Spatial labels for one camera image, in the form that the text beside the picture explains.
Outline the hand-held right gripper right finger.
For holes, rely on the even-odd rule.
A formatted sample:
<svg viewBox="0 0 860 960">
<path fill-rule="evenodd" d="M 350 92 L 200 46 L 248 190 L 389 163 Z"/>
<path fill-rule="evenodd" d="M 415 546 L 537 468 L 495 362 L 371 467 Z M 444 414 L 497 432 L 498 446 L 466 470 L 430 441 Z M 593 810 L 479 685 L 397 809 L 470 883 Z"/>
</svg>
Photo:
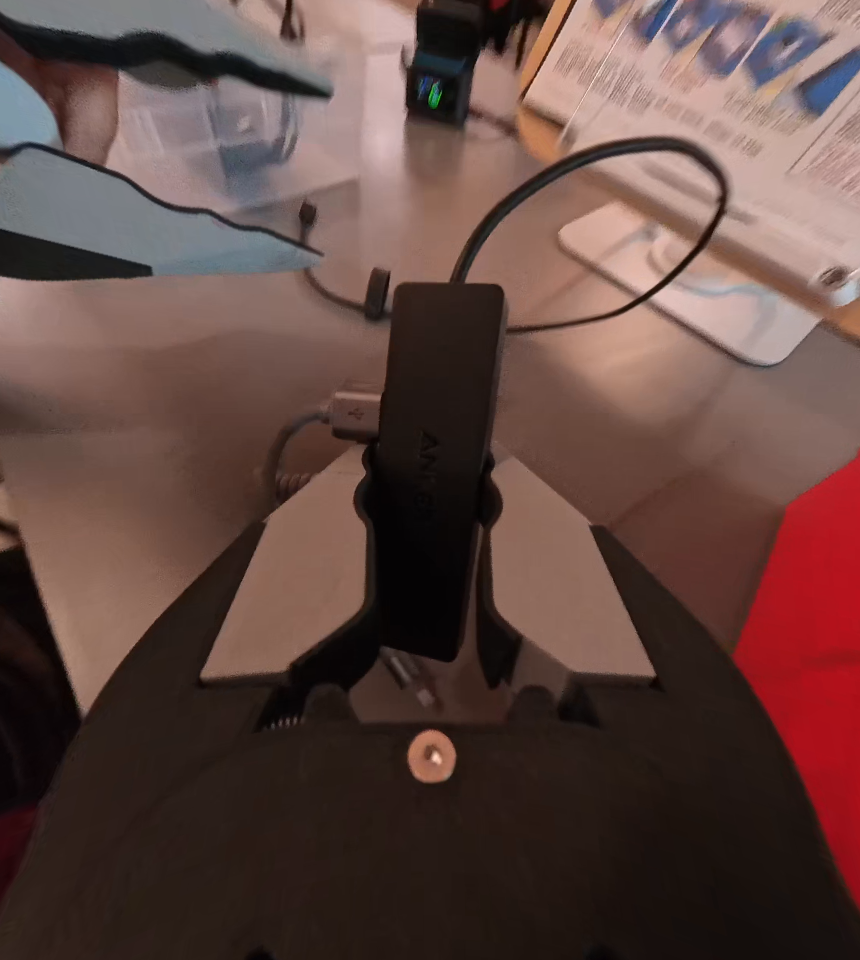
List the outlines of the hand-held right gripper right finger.
<svg viewBox="0 0 860 960">
<path fill-rule="evenodd" d="M 484 495 L 475 636 L 487 686 L 650 685 L 656 671 L 591 522 L 501 447 Z"/>
</svg>

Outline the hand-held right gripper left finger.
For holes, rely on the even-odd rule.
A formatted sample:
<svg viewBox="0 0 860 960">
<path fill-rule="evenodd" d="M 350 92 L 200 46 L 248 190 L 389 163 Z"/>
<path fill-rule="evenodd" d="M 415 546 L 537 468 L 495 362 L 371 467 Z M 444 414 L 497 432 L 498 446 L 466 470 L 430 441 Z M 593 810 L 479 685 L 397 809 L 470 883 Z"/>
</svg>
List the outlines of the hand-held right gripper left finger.
<svg viewBox="0 0 860 960">
<path fill-rule="evenodd" d="M 365 448 L 343 452 L 267 516 L 201 668 L 209 686 L 282 678 L 352 690 L 374 666 Z"/>
</svg>

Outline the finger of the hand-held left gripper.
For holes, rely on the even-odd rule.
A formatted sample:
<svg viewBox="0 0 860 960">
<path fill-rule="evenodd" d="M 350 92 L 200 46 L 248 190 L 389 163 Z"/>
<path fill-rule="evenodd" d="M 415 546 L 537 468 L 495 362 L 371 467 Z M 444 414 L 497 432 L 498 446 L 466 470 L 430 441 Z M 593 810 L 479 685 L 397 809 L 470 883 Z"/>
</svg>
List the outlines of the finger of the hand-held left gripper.
<svg viewBox="0 0 860 960">
<path fill-rule="evenodd" d="M 156 277 L 290 273 L 322 259 L 304 241 L 166 203 L 123 174 L 42 146 L 0 162 L 0 229 Z"/>
<path fill-rule="evenodd" d="M 191 80 L 231 77 L 328 100 L 330 78 L 229 6 L 204 1 L 0 1 L 0 63 L 46 100 L 115 99 L 119 73 L 168 65 Z"/>
</svg>

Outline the clear plastic bin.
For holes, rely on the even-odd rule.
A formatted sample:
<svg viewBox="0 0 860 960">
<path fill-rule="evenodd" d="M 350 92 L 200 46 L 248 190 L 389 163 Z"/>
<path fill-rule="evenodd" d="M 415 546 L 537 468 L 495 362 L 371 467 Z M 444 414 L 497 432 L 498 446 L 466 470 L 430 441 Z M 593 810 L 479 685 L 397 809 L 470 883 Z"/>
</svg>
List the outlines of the clear plastic bin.
<svg viewBox="0 0 860 960">
<path fill-rule="evenodd" d="M 122 74 L 108 168 L 160 200 L 230 217 L 358 177 L 362 102 L 230 77 L 184 88 Z"/>
</svg>

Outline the red plastic bin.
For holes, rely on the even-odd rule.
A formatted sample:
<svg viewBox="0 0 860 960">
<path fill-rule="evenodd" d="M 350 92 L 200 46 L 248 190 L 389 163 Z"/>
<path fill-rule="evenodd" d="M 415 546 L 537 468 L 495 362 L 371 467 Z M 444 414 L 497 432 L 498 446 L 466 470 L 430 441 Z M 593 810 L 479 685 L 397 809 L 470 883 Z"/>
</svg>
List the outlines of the red plastic bin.
<svg viewBox="0 0 860 960">
<path fill-rule="evenodd" d="M 860 909 L 860 451 L 786 508 L 735 660 Z"/>
</svg>

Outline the black battery charger case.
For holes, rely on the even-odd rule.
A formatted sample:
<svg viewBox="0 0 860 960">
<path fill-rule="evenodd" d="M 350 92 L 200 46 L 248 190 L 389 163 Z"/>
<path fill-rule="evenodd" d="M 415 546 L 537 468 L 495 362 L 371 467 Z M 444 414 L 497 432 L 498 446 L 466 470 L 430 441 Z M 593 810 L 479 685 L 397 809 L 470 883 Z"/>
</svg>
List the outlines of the black battery charger case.
<svg viewBox="0 0 860 960">
<path fill-rule="evenodd" d="M 420 2 L 414 12 L 414 47 L 404 67 L 408 117 L 462 129 L 484 42 L 480 2 Z"/>
</svg>

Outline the wooden document stand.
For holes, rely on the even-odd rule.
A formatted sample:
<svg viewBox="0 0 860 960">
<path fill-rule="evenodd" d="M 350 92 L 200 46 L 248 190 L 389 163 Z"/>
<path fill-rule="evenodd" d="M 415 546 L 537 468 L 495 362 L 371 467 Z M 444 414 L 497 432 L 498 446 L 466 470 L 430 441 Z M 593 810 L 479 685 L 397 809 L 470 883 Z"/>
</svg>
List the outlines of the wooden document stand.
<svg viewBox="0 0 860 960">
<path fill-rule="evenodd" d="M 622 139 L 592 139 L 587 146 L 569 148 L 561 124 L 523 103 L 570 3 L 556 2 L 552 7 L 532 50 L 521 98 L 528 114 L 559 128 L 558 136 L 549 133 L 550 150 L 559 147 L 566 154 Z M 813 233 L 743 225 L 731 215 L 733 190 L 728 181 L 727 211 L 714 238 L 720 255 L 730 261 L 708 250 L 701 253 L 678 279 L 653 296 L 652 306 L 737 359 L 773 366 L 783 362 L 833 309 L 860 302 L 860 247 L 829 249 Z"/>
</svg>

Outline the printed instruction sheet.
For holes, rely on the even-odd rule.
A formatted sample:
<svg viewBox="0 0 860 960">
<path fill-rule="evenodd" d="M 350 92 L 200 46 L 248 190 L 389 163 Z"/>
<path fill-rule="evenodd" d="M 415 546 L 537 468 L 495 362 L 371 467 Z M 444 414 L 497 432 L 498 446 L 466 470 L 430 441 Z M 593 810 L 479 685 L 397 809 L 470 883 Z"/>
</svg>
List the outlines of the printed instruction sheet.
<svg viewBox="0 0 860 960">
<path fill-rule="evenodd" d="M 860 1 L 571 2 L 523 104 L 572 149 L 691 140 L 741 225 L 860 248 Z"/>
</svg>

